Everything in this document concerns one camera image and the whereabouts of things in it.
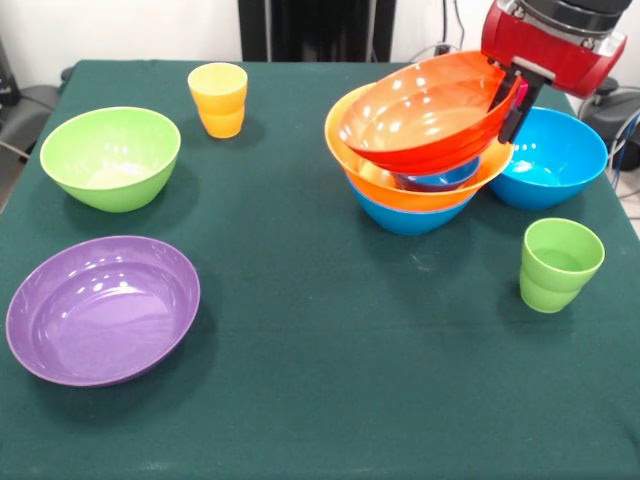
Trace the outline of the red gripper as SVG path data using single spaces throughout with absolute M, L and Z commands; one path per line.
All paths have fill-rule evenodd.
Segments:
M 510 111 L 498 135 L 513 143 L 543 87 L 586 98 L 621 58 L 627 37 L 616 30 L 625 1 L 495 1 L 484 22 L 481 51 L 505 71 L 488 111 L 508 99 Z

